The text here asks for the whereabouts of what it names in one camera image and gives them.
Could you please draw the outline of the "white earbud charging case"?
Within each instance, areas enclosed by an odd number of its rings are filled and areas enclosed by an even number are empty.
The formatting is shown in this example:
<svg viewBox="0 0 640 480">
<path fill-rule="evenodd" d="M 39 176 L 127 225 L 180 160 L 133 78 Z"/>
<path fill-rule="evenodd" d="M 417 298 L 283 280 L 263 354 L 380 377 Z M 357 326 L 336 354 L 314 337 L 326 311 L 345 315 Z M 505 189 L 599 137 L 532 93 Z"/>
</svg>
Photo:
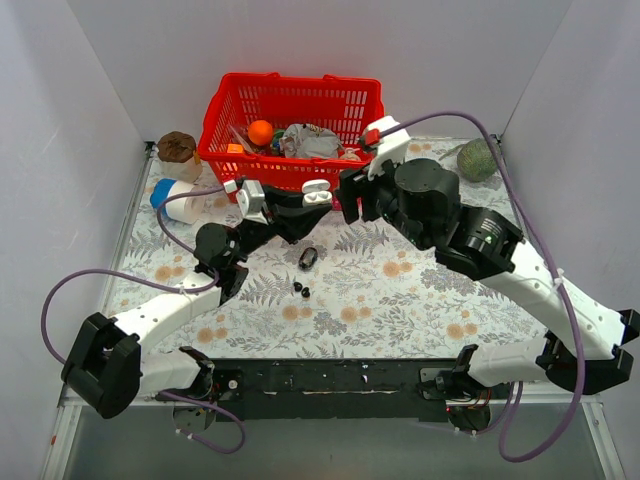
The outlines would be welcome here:
<svg viewBox="0 0 640 480">
<path fill-rule="evenodd" d="M 314 180 L 309 180 L 305 182 L 302 185 L 302 194 L 304 195 L 303 205 L 313 206 L 313 205 L 331 204 L 333 195 L 330 191 L 330 187 L 331 187 L 330 182 L 325 179 L 314 179 Z M 318 193 L 321 193 L 321 192 L 328 192 L 329 198 L 327 200 L 318 199 Z M 310 204 L 305 201 L 305 196 L 308 194 L 315 194 L 317 196 L 317 200 L 315 203 Z"/>
</svg>

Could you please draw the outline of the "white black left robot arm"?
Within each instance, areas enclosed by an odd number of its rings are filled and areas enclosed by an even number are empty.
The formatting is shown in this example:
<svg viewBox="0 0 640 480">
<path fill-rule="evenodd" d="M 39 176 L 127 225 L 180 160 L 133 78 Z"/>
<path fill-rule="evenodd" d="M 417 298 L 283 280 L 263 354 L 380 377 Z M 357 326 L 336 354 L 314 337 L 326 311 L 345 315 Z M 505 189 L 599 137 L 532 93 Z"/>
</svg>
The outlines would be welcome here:
<svg viewBox="0 0 640 480">
<path fill-rule="evenodd" d="M 243 264 L 251 253 L 274 237 L 297 243 L 332 209 L 324 180 L 307 182 L 299 193 L 247 180 L 236 199 L 241 222 L 201 226 L 194 271 L 171 292 L 112 318 L 95 313 L 82 323 L 61 379 L 102 418 L 120 414 L 139 395 L 178 392 L 193 400 L 208 398 L 215 384 L 213 360 L 193 347 L 159 355 L 152 349 L 234 297 L 248 275 Z"/>
</svg>

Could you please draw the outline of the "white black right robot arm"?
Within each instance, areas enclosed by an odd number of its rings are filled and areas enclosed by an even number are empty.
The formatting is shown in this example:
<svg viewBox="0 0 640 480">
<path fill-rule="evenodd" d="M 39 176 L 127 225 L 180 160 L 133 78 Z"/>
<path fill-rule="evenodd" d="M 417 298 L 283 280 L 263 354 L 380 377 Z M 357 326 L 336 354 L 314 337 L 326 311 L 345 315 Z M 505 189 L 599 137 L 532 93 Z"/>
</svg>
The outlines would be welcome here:
<svg viewBox="0 0 640 480">
<path fill-rule="evenodd" d="M 522 231 L 498 212 L 461 202 L 458 176 L 437 161 L 385 161 L 341 172 L 334 195 L 346 223 L 383 219 L 416 249 L 432 250 L 438 264 L 493 289 L 546 326 L 544 335 L 498 346 L 472 344 L 454 367 L 425 381 L 433 398 L 475 397 L 510 382 L 548 380 L 593 395 L 631 377 L 624 345 L 639 335 L 639 314 L 615 311 L 591 299 L 548 263 Z"/>
</svg>

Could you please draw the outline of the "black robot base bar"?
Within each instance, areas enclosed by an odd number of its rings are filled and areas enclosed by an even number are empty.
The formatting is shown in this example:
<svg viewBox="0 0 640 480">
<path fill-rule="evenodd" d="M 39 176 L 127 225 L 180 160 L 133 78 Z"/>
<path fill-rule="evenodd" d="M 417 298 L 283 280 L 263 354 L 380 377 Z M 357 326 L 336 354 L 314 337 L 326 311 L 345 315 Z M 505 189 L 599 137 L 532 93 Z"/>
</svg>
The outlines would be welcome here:
<svg viewBox="0 0 640 480">
<path fill-rule="evenodd" d="M 212 379 L 182 399 L 239 419 L 417 419 L 444 422 L 446 402 L 486 389 L 454 359 L 216 359 Z"/>
</svg>

